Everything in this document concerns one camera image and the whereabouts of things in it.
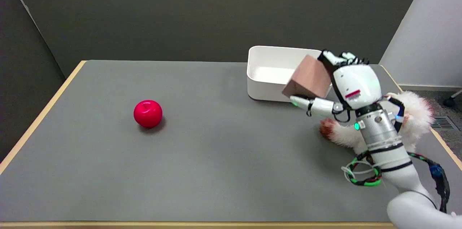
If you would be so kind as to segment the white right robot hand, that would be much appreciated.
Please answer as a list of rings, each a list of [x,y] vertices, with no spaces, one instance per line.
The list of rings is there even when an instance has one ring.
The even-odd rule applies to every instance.
[[[336,117],[382,97],[379,79],[368,62],[350,52],[335,56],[326,49],[302,60],[282,94],[308,116],[317,117]]]

